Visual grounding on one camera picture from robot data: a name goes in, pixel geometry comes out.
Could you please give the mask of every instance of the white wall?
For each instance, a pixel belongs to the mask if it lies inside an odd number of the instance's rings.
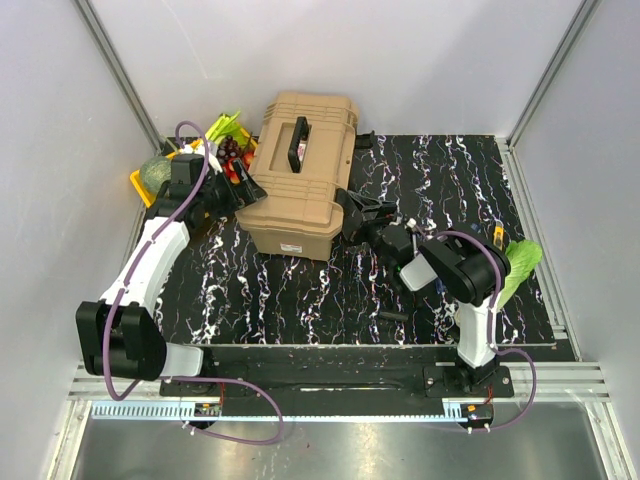
[[[580,347],[640,468],[640,3],[602,2],[516,149]]]
[[[510,133],[580,0],[93,0],[164,134],[279,90],[349,95],[360,130]]]
[[[0,476],[35,479],[151,148],[70,1],[0,5]]]

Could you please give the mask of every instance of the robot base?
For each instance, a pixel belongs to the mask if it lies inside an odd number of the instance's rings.
[[[513,382],[509,368],[498,366],[488,376],[474,385],[461,382],[460,367],[430,366],[424,370],[424,385],[429,398],[488,398],[489,387],[493,389],[494,398],[511,398],[514,396]]]

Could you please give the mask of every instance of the white label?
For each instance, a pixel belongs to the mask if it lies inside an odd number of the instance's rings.
[[[302,253],[302,247],[300,245],[287,245],[286,243],[280,244],[280,250],[283,252]]]

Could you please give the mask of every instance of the brown plastic toolbox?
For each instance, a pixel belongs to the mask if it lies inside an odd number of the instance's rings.
[[[267,108],[249,173],[268,197],[236,213],[261,253],[328,260],[342,229],[359,111],[346,97],[280,93]]]

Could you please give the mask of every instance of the marble tabletop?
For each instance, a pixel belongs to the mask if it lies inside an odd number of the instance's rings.
[[[356,151],[351,182],[360,193],[397,202],[429,232],[465,222],[490,236],[500,220],[505,243],[524,238],[491,136],[378,136],[371,150]],[[263,255],[229,218],[211,222],[179,256],[156,321],[176,343],[450,343],[452,297],[429,288],[425,303],[413,312],[384,282],[366,245],[348,247],[338,237],[328,262]],[[395,323],[378,318],[380,310],[412,313]],[[500,342],[554,341],[535,275],[497,321]]]

